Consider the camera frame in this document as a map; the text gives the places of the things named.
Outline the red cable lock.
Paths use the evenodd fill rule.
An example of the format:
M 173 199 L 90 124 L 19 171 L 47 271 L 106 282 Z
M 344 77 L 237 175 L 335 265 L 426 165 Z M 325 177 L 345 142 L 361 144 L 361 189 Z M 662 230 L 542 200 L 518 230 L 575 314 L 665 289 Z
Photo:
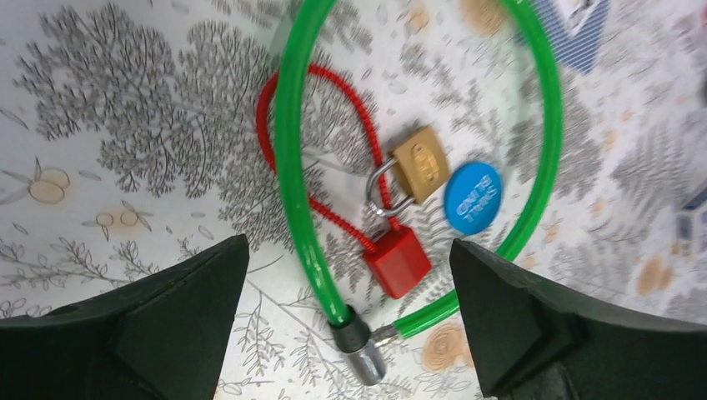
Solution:
M 311 65 L 308 72 L 316 77 L 328 80 L 338 87 L 353 104 L 363 124 L 374 157 L 374 165 L 381 167 L 384 157 L 380 146 L 374 120 L 362 98 L 353 86 L 345 82 L 335 72 L 318 65 Z M 268 110 L 278 86 L 278 74 L 275 73 L 264 85 L 256 108 L 256 133 L 262 154 L 273 172 L 277 171 L 273 146 L 268 131 Z M 371 238 L 347 222 L 329 207 L 309 199 L 310 207 L 331 223 L 342 228 L 363 247 L 362 258 L 373 277 L 384 292 L 393 299 L 399 299 L 409 293 L 430 272 L 432 264 L 427 258 L 414 230 L 403 225 L 396 217 L 388 219 L 390 229 L 378 238 Z

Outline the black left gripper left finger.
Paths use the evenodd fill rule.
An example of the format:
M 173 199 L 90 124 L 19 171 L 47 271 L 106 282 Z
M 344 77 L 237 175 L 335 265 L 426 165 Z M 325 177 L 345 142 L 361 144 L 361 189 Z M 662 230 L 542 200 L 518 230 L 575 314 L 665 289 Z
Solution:
M 249 263 L 229 237 L 161 272 L 1 322 L 4 399 L 211 399 Z

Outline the brass padlock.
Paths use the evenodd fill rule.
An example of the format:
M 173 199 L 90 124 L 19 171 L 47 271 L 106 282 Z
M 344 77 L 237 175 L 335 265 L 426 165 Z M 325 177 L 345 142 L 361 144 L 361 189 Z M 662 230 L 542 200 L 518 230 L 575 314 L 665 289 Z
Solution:
M 374 186 L 392 170 L 406 198 L 396 206 L 380 206 L 374 201 Z M 434 129 L 427 125 L 414 131 L 377 167 L 366 183 L 365 195 L 374 213 L 393 218 L 411 205 L 420 205 L 440 189 L 451 173 L 447 156 Z

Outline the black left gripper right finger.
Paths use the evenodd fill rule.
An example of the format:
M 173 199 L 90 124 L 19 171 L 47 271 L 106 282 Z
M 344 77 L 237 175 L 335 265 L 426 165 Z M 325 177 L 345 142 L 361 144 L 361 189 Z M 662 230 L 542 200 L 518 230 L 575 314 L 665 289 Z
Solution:
M 454 241 L 449 263 L 484 396 L 705 398 L 705 325 L 601 301 L 472 242 Z

